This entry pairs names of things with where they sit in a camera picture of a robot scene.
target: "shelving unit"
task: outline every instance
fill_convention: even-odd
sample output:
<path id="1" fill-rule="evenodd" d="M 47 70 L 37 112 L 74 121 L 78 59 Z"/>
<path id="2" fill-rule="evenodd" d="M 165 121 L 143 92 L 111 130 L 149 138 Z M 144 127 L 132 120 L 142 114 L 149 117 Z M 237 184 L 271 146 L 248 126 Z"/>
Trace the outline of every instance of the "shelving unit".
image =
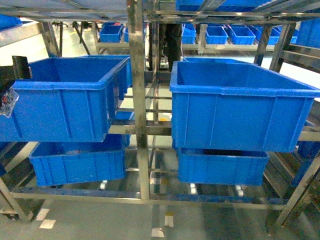
<path id="1" fill-rule="evenodd" d="M 63 1 L 72 5 L 71 0 Z M 316 185 L 315 179 L 319 174 L 320 157 L 315 158 L 312 165 L 304 175 L 297 188 L 293 189 L 291 195 L 285 195 L 288 190 L 284 189 L 286 186 L 281 185 L 281 181 L 275 179 L 280 178 L 281 175 L 288 175 L 288 169 L 281 168 L 283 171 L 280 174 L 276 173 L 277 166 L 282 164 L 280 158 L 274 155 L 270 161 L 270 166 L 267 167 L 264 173 L 264 185 L 260 190 L 266 189 L 264 192 L 256 188 L 244 189 L 244 196 L 237 196 L 234 186 L 220 186 L 230 193 L 229 196 L 205 195 L 200 185 L 188 185 L 181 183 L 180 189 L 193 189 L 190 193 L 177 192 L 166 193 L 159 192 L 159 189 L 152 187 L 151 178 L 155 174 L 175 175 L 177 169 L 164 168 L 164 163 L 160 162 L 155 156 L 161 149 L 156 149 L 156 136 L 171 136 L 171 122 L 160 121 L 159 113 L 170 112 L 169 110 L 159 110 L 159 101 L 169 100 L 168 97 L 159 96 L 159 88 L 166 83 L 159 82 L 159 78 L 167 78 L 168 75 L 159 73 L 159 23 L 193 23 L 202 24 L 200 28 L 199 45 L 185 45 L 185 48 L 198 50 L 199 54 L 210 51 L 205 45 L 206 24 L 203 23 L 217 23 L 217 24 L 237 24 L 237 25 L 262 25 L 263 33 L 258 46 L 250 46 L 252 50 L 256 50 L 254 63 L 261 65 L 264 54 L 268 51 L 267 43 L 271 29 L 274 26 L 283 25 L 282 32 L 278 44 L 274 49 L 274 57 L 270 69 L 279 72 L 283 62 L 293 63 L 299 67 L 317 70 L 319 67 L 320 54 L 317 50 L 300 47 L 290 44 L 290 39 L 294 33 L 296 23 L 299 21 L 320 18 L 318 13 L 304 13 L 312 9 L 320 7 L 320 1 L 313 1 L 312 4 L 307 0 L 275 0 L 266 4 L 264 7 L 258 7 L 254 12 L 215 12 L 214 10 L 223 3 L 223 0 L 206 0 L 201 11 L 175 11 L 170 10 L 168 6 L 172 7 L 170 3 L 160 3 L 158 0 L 150 1 L 142 5 L 141 0 L 131 1 L 127 0 L 126 10 L 101 10 L 107 9 L 101 6 L 100 10 L 86 9 L 83 6 L 76 5 L 72 9 L 48 9 L 43 8 L 14 8 L 0 7 L 1 14 L 24 16 L 38 21 L 50 20 L 81 20 L 81 21 L 127 21 L 129 29 L 129 48 L 131 55 L 131 68 L 133 79 L 133 105 L 131 109 L 135 113 L 135 120 L 118 120 L 111 126 L 109 133 L 112 134 L 133 134 L 136 135 L 137 149 L 128 149 L 135 164 L 127 168 L 130 176 L 139 175 L 139 190 L 138 191 L 124 191 L 127 189 L 122 186 L 119 190 L 83 190 L 50 187 L 26 187 L 29 178 L 22 175 L 30 174 L 30 169 L 27 167 L 25 171 L 20 171 L 19 176 L 8 174 L 6 178 L 0 179 L 0 190 L 4 195 L 6 201 L 11 206 L 12 212 L 18 214 L 22 220 L 30 219 L 30 205 L 26 202 L 21 202 L 21 199 L 38 199 L 38 200 L 66 200 L 66 201 L 89 201 L 89 202 L 104 202 L 104 203 L 122 203 L 122 204 L 155 204 L 155 205 L 174 205 L 174 206 L 201 206 L 208 204 L 212 207 L 218 208 L 243 208 L 243 209 L 260 209 L 270 210 L 272 215 L 276 214 L 275 218 L 268 217 L 268 228 L 270 232 L 275 230 L 277 226 L 283 225 L 292 215 L 299 215 L 303 206 L 307 204 L 307 198 L 310 190 Z M 120 16 L 108 17 L 109 14 L 119 14 Z M 143 37 L 143 22 L 152 22 L 152 34 L 154 41 L 152 42 L 153 52 L 153 73 L 150 88 L 145 88 L 145 44 Z M 46 36 L 45 40 L 49 56 L 59 56 L 57 42 L 53 39 L 53 31 L 49 23 L 37 23 L 33 26 L 34 34 L 42 34 Z M 5 39 L 7 44 L 14 43 L 19 39 L 15 34 L 6 34 L 3 38 L 3 33 L 0 33 L 0 39 Z M 147 113 L 153 113 L 153 120 L 147 120 Z M 148 136 L 153 136 L 152 146 L 148 146 Z M 300 140 L 303 141 L 320 141 L 320 130 L 318 127 L 305 127 L 300 135 Z"/>

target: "stacked crate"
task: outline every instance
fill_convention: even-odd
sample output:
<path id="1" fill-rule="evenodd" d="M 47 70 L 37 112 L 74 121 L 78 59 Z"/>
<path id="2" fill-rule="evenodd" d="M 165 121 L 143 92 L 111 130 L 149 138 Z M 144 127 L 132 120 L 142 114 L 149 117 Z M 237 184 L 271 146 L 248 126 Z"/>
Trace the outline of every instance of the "stacked crate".
<path id="1" fill-rule="evenodd" d="M 48 58 L 17 79 L 12 116 L 0 116 L 1 142 L 40 142 L 29 158 L 39 186 L 120 179 L 129 136 L 108 134 L 127 92 L 130 58 Z"/>
<path id="2" fill-rule="evenodd" d="M 261 185 L 266 151 L 292 152 L 320 90 L 250 63 L 176 62 L 172 138 L 182 182 Z"/>

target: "blue plastic crate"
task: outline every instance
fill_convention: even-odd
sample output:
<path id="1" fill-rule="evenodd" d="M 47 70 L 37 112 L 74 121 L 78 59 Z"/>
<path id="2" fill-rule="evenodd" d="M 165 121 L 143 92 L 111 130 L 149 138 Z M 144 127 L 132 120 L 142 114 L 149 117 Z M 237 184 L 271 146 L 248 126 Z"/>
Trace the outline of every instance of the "blue plastic crate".
<path id="1" fill-rule="evenodd" d="M 0 15 L 0 31 L 13 27 L 22 26 L 22 21 L 18 17 Z"/>
<path id="2" fill-rule="evenodd" d="M 206 28 L 205 39 L 207 44 L 226 44 L 228 35 L 223 27 L 210 26 Z"/>
<path id="3" fill-rule="evenodd" d="M 251 64 L 245 61 L 234 60 L 230 58 L 210 58 L 210 57 L 185 57 L 184 62 L 193 63 L 225 63 L 225 64 Z"/>
<path id="4" fill-rule="evenodd" d="M 180 148 L 178 179 L 184 183 L 262 184 L 269 160 L 265 152 Z"/>
<path id="5" fill-rule="evenodd" d="M 303 21 L 300 25 L 297 45 L 320 49 L 320 19 Z"/>
<path id="6" fill-rule="evenodd" d="M 129 33 L 128 33 L 128 28 L 126 27 L 125 30 L 124 30 L 124 41 L 126 43 L 129 42 Z"/>
<path id="7" fill-rule="evenodd" d="M 100 31 L 100 41 L 102 43 L 120 43 L 124 26 L 104 25 Z"/>
<path id="8" fill-rule="evenodd" d="M 88 56 L 80 56 L 79 58 L 95 58 L 95 59 L 120 59 L 124 60 L 127 58 L 130 58 L 129 55 L 88 55 Z M 128 88 L 132 86 L 132 75 L 131 75 L 131 62 L 130 59 L 128 60 L 128 63 L 126 67 L 124 67 L 120 72 L 119 72 L 119 99 L 124 100 L 125 99 L 125 94 L 128 93 Z"/>
<path id="9" fill-rule="evenodd" d="M 178 148 L 292 152 L 320 90 L 254 64 L 175 62 Z"/>
<path id="10" fill-rule="evenodd" d="M 182 44 L 195 44 L 196 30 L 193 25 L 191 25 L 193 29 L 190 29 L 190 25 L 182 29 Z"/>
<path id="11" fill-rule="evenodd" d="M 13 85 L 19 100 L 0 116 L 1 142 L 102 142 L 119 104 L 116 79 L 129 58 L 48 58 Z"/>
<path id="12" fill-rule="evenodd" d="M 38 186 L 122 179 L 126 175 L 123 136 L 103 142 L 42 142 L 29 155 Z"/>
<path id="13" fill-rule="evenodd" d="M 232 42 L 236 45 L 252 45 L 256 36 L 245 26 L 231 26 L 227 29 Z"/>
<path id="14" fill-rule="evenodd" d="M 292 187 L 298 186 L 298 184 L 300 183 L 301 179 L 304 177 L 305 173 L 307 172 L 307 170 L 310 167 L 310 165 L 312 164 L 312 162 L 313 162 L 313 160 L 310 160 L 310 159 L 304 159 L 301 162 L 300 168 L 299 168 L 298 172 L 295 174 L 295 176 L 291 182 Z"/>
<path id="15" fill-rule="evenodd" d="M 7 141 L 0 141 L 0 152 L 8 145 Z"/>
<path id="16" fill-rule="evenodd" d="M 263 27 L 249 27 L 250 30 L 255 35 L 255 39 L 259 42 L 262 36 Z M 271 30 L 271 34 L 269 37 L 268 45 L 275 45 L 279 41 L 280 32 L 278 32 L 275 28 Z"/>
<path id="17" fill-rule="evenodd" d="M 281 33 L 281 31 L 282 31 L 282 27 L 275 27 L 275 29 L 276 29 L 279 33 Z M 298 36 L 299 36 L 299 30 L 295 29 L 295 30 L 294 30 L 294 33 L 293 33 L 293 36 L 292 36 L 292 38 L 291 38 L 291 42 L 290 42 L 290 43 L 296 44 L 296 43 L 297 43 Z"/>
<path id="18" fill-rule="evenodd" d="M 197 11 L 204 0 L 175 0 L 175 9 Z M 227 0 L 216 9 L 218 12 L 249 12 L 270 0 Z"/>
<path id="19" fill-rule="evenodd" d="M 314 159 L 319 151 L 319 141 L 301 141 L 297 152 L 304 159 Z"/>

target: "metal shelf rail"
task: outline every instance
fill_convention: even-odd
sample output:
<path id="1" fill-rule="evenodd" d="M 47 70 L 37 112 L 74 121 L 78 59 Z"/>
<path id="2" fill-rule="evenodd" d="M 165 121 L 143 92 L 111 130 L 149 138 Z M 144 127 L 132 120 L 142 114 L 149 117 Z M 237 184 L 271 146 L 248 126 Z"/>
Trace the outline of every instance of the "metal shelf rail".
<path id="1" fill-rule="evenodd" d="M 72 20 L 88 21 L 125 21 L 128 22 L 129 29 L 129 48 L 131 56 L 131 68 L 133 79 L 133 106 L 135 112 L 135 120 L 118 120 L 113 123 L 109 133 L 112 134 L 133 134 L 136 135 L 137 149 L 136 160 L 138 167 L 129 167 L 128 172 L 136 172 L 139 174 L 139 191 L 111 191 L 111 190 L 83 190 L 83 189 L 68 189 L 68 188 L 50 188 L 36 187 L 25 184 L 16 183 L 14 178 L 0 178 L 1 193 L 8 200 L 20 216 L 22 220 L 30 219 L 29 212 L 25 210 L 28 205 L 21 203 L 21 199 L 39 199 L 39 200 L 68 200 L 68 201 L 91 201 L 104 203 L 123 203 L 123 204 L 155 204 L 155 205 L 174 205 L 174 206 L 202 206 L 203 204 L 211 205 L 219 208 L 242 208 L 242 209 L 261 209 L 276 211 L 276 220 L 270 222 L 271 229 L 276 229 L 276 226 L 283 225 L 292 215 L 295 206 L 302 204 L 305 196 L 308 196 L 309 189 L 314 184 L 314 179 L 319 172 L 320 157 L 315 158 L 308 171 L 304 175 L 300 184 L 293 191 L 292 195 L 285 198 L 277 191 L 277 186 L 273 185 L 271 178 L 265 172 L 265 185 L 271 187 L 272 195 L 255 195 L 255 196 L 223 196 L 223 195 L 203 195 L 203 194 L 173 194 L 173 193 L 158 193 L 151 191 L 150 177 L 153 173 L 176 173 L 176 169 L 162 168 L 161 164 L 155 158 L 156 152 L 156 136 L 171 136 L 171 122 L 160 121 L 158 114 L 161 110 L 158 109 L 160 100 L 168 100 L 167 97 L 159 96 L 159 23 L 217 23 L 217 24 L 238 24 L 238 25 L 262 25 L 263 34 L 261 41 L 257 47 L 257 53 L 254 62 L 261 65 L 264 54 L 266 52 L 267 43 L 271 33 L 271 28 L 277 25 L 283 25 L 281 36 L 278 44 L 275 47 L 274 57 L 271 65 L 272 70 L 280 70 L 281 64 L 290 59 L 291 62 L 298 62 L 298 58 L 293 60 L 293 57 L 288 57 L 289 50 L 297 53 L 297 48 L 290 46 L 290 38 L 293 34 L 296 22 L 319 18 L 318 13 L 304 13 L 310 9 L 315 9 L 320 4 L 320 1 L 297 1 L 297 0 L 275 0 L 266 4 L 263 9 L 257 8 L 255 12 L 215 12 L 214 10 L 221 5 L 224 0 L 206 0 L 200 11 L 172 11 L 161 10 L 161 4 L 158 0 L 150 1 L 148 8 L 143 9 L 141 0 L 127 0 L 127 16 L 126 17 L 110 17 L 105 16 L 109 13 L 123 14 L 123 10 L 96 10 L 79 7 L 77 9 L 47 9 L 43 8 L 14 8 L 0 7 L 0 13 L 24 16 L 33 19 L 41 19 L 48 21 L 51 19 L 69 20 L 69 13 L 77 13 Z M 298 8 L 303 2 L 304 9 Z M 282 4 L 290 4 L 285 8 L 286 13 L 278 12 L 279 8 L 271 8 Z M 299 13 L 292 9 L 301 9 Z M 154 41 L 153 47 L 153 74 L 150 88 L 146 93 L 145 88 L 145 44 L 143 37 L 143 22 L 152 22 L 152 34 Z M 206 25 L 201 26 L 201 31 L 205 31 Z M 201 48 L 199 53 L 203 53 L 204 40 L 200 41 Z M 147 120 L 147 112 L 153 113 L 153 120 Z M 153 136 L 152 146 L 148 146 L 148 135 Z M 300 140 L 303 141 L 320 141 L 320 131 L 305 128 L 301 133 Z M 248 187 L 244 192 L 254 192 Z"/>

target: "floor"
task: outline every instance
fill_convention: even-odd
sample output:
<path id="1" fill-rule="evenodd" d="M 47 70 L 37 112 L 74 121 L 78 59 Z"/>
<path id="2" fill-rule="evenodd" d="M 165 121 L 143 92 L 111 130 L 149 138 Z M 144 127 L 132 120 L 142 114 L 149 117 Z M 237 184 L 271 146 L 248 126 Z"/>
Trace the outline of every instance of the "floor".
<path id="1" fill-rule="evenodd" d="M 90 31 L 84 32 L 84 39 L 91 54 L 96 54 L 94 39 Z M 65 29 L 63 35 L 63 57 L 86 55 L 74 30 Z M 0 48 L 0 66 L 12 64 L 11 55 L 27 56 L 29 62 L 47 58 L 41 36 Z M 252 53 L 235 59 L 253 62 Z M 262 66 L 268 68 L 271 58 L 267 57 Z M 281 73 L 315 87 L 320 87 L 319 75 L 307 70 L 284 64 Z M 160 90 L 161 96 L 170 96 L 167 89 Z M 132 107 L 132 100 L 123 103 Z M 170 109 L 169 101 L 160 102 L 160 109 Z M 169 115 L 159 116 L 169 120 Z M 157 137 L 157 147 L 169 147 L 170 137 Z M 135 146 L 135 137 L 131 138 Z M 127 186 L 137 188 L 135 182 Z M 311 206 L 299 218 L 278 229 L 274 236 L 268 236 L 265 210 L 225 209 L 202 207 L 152 206 L 135 204 L 105 204 L 89 202 L 46 201 L 43 208 L 50 209 L 46 220 L 56 220 L 51 229 L 39 228 L 42 221 L 31 223 L 13 222 L 0 215 L 1 240 L 319 240 L 320 214 Z M 168 213 L 173 214 L 173 227 L 165 227 Z M 163 228 L 163 237 L 152 236 L 152 229 Z"/>

